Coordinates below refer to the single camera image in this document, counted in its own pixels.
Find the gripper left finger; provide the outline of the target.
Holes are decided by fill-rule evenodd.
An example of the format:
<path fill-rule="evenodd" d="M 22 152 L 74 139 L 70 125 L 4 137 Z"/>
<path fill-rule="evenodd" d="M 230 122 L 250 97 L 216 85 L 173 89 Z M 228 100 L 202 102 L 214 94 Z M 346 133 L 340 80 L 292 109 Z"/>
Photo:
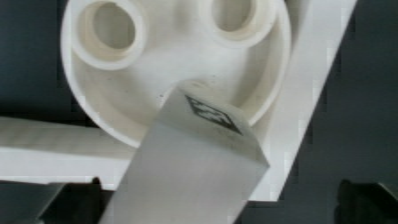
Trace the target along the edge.
<path fill-rule="evenodd" d="M 0 180 L 0 224 L 99 224 L 108 199 L 97 178 L 47 184 Z"/>

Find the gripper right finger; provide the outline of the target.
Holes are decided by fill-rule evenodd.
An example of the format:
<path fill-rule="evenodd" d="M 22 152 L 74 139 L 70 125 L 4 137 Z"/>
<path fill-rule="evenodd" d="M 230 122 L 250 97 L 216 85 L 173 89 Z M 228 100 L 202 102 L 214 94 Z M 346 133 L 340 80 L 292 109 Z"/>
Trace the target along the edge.
<path fill-rule="evenodd" d="M 333 224 L 398 224 L 398 185 L 340 181 Z"/>

